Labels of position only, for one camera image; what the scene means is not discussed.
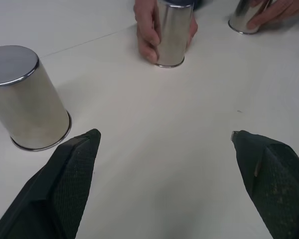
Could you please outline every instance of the metal cup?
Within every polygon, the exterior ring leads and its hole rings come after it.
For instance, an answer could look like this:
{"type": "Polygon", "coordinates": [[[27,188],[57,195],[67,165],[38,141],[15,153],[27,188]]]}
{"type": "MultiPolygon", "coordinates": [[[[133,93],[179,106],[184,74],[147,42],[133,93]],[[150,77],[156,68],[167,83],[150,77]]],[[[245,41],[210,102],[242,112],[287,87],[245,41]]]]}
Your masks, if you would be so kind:
{"type": "Polygon", "coordinates": [[[256,15],[262,13],[272,0],[262,0],[256,3],[255,0],[240,0],[235,13],[231,16],[228,25],[236,32],[242,34],[254,34],[259,30],[259,26],[248,29],[247,23],[256,15]]]}
{"type": "Polygon", "coordinates": [[[70,115],[28,48],[0,47],[0,121],[15,145],[31,151],[56,145],[71,128],[70,115]]]}
{"type": "Polygon", "coordinates": [[[157,0],[160,44],[157,47],[157,65],[172,68],[184,61],[193,0],[157,0]]]}

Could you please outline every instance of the textured black material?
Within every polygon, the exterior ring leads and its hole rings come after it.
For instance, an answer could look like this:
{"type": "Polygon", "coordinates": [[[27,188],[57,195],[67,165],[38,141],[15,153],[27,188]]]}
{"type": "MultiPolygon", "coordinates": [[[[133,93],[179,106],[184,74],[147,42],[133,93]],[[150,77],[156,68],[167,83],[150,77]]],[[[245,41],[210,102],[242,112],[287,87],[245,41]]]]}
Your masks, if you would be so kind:
{"type": "Polygon", "coordinates": [[[0,220],[0,239],[74,239],[89,196],[101,134],[59,145],[0,220]]]}
{"type": "Polygon", "coordinates": [[[52,192],[52,205],[68,239],[75,238],[89,197],[95,158],[89,142],[78,146],[72,158],[52,192]]]}
{"type": "Polygon", "coordinates": [[[241,131],[233,142],[246,190],[274,239],[299,239],[299,158],[286,144],[241,131]]]}

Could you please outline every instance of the human hand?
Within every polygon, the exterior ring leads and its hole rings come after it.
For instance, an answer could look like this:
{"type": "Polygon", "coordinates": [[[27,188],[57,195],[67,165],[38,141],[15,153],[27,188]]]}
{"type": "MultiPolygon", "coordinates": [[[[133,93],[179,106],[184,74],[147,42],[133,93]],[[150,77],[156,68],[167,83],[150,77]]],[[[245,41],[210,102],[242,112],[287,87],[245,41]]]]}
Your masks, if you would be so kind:
{"type": "MultiPolygon", "coordinates": [[[[253,5],[261,3],[263,0],[254,0],[253,5]]],[[[299,14],[299,0],[277,0],[263,13],[252,18],[247,27],[254,29],[267,22],[282,21],[288,17],[299,14]]]]}
{"type": "MultiPolygon", "coordinates": [[[[159,16],[156,0],[135,0],[135,20],[137,21],[138,48],[140,54],[151,63],[157,62],[155,47],[160,43],[159,16]]],[[[198,25],[193,17],[190,24],[188,44],[197,32],[198,25]]]]}

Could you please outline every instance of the stainless steel cylinder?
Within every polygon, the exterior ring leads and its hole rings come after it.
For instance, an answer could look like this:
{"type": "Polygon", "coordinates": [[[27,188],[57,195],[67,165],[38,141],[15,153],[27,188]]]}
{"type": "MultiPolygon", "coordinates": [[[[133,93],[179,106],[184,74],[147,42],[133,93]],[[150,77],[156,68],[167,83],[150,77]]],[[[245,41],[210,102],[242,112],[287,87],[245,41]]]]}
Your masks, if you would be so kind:
{"type": "Polygon", "coordinates": [[[193,0],[157,0],[160,44],[157,47],[157,65],[176,67],[184,61],[193,0]]]}
{"type": "Polygon", "coordinates": [[[242,34],[254,34],[259,30],[259,27],[248,29],[247,23],[256,15],[262,13],[270,4],[272,0],[262,0],[257,2],[255,0],[240,0],[238,6],[231,16],[228,25],[236,32],[242,34]]]}
{"type": "Polygon", "coordinates": [[[22,46],[0,47],[0,121],[20,148],[59,143],[71,118],[38,56],[22,46]]]}

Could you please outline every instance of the white table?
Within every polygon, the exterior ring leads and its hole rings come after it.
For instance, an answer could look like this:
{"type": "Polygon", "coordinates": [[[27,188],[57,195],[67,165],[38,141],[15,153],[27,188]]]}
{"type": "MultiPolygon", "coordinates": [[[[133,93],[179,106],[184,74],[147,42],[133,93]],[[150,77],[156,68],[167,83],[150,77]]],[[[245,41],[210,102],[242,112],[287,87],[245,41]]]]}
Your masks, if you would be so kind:
{"type": "Polygon", "coordinates": [[[23,45],[39,57],[135,23],[134,0],[0,0],[0,46],[23,45]]]}
{"type": "MultiPolygon", "coordinates": [[[[230,135],[263,134],[299,155],[299,23],[240,35],[226,19],[236,4],[197,13],[199,32],[174,69],[140,58],[134,26],[42,52],[73,118],[67,138],[102,133],[78,239],[271,238],[230,135]]],[[[0,217],[53,151],[19,150],[0,125],[0,217]]]]}

